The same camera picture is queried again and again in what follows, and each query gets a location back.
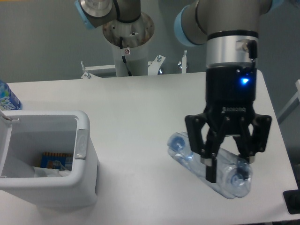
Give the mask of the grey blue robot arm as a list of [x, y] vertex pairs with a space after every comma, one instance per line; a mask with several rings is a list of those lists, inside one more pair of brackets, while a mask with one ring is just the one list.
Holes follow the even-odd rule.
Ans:
[[[206, 107], [185, 118], [191, 150], [206, 166], [206, 179], [217, 178], [218, 150], [227, 136], [240, 156], [252, 163], [264, 152], [272, 118], [255, 113], [259, 18], [281, 4], [279, 0], [197, 0], [184, 7], [174, 22], [176, 38], [186, 46], [206, 44]], [[138, 0], [77, 0], [84, 24], [103, 28], [117, 47], [120, 76], [145, 75], [133, 49], [147, 43], [154, 30]]]

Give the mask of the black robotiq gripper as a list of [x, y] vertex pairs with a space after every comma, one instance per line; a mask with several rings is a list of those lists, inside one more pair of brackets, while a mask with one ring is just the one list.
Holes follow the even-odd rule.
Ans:
[[[185, 123], [194, 153], [206, 165], [206, 180], [216, 183], [217, 155], [225, 136], [234, 136], [239, 157], [253, 163], [255, 154], [264, 152], [272, 117], [255, 114], [257, 69], [215, 67], [206, 70], [206, 108], [204, 113], [187, 115]], [[229, 125], [225, 127], [225, 118]], [[202, 128], [208, 124], [206, 141]]]

